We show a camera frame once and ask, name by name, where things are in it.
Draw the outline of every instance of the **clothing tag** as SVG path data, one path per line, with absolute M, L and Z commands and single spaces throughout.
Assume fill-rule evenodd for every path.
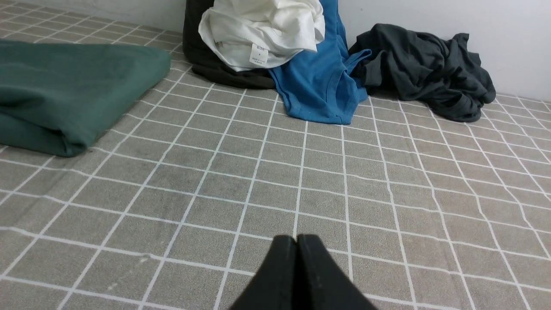
M 249 61 L 265 67 L 268 63 L 268 50 L 253 43 Z

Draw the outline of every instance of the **green towel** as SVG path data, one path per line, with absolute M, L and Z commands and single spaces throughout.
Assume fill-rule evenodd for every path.
M 76 156 L 169 70 L 151 47 L 0 40 L 0 144 Z

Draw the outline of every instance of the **white wall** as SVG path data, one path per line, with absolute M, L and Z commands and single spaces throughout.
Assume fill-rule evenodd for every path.
M 23 0 L 181 31 L 185 0 Z M 499 92 L 551 100 L 549 0 L 340 0 L 348 42 L 375 23 L 451 38 L 470 33 Z

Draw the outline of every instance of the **grid pattern fabric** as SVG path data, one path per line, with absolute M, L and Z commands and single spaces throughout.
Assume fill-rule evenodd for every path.
M 0 0 L 0 38 L 172 54 L 85 154 L 0 145 L 2 309 L 225 309 L 298 233 L 382 310 L 551 304 L 549 102 L 459 124 L 373 97 L 324 125 L 195 76 L 179 33 Z

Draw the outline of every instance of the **black fabric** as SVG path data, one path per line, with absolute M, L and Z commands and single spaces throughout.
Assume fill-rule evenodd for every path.
M 231 310 L 376 310 L 315 235 L 276 236 Z
M 193 72 L 211 82 L 238 88 L 273 89 L 276 87 L 267 69 L 235 72 L 224 64 L 203 42 L 198 32 L 203 13 L 213 6 L 214 0 L 187 0 L 183 21 L 183 53 Z
M 368 93 L 393 90 L 404 101 L 419 100 L 447 119 L 474 122 L 480 109 L 495 99 L 490 75 L 480 57 L 467 51 L 469 35 L 441 40 L 428 33 L 376 24 L 357 38 L 349 54 L 371 49 L 371 56 L 356 66 L 353 76 Z

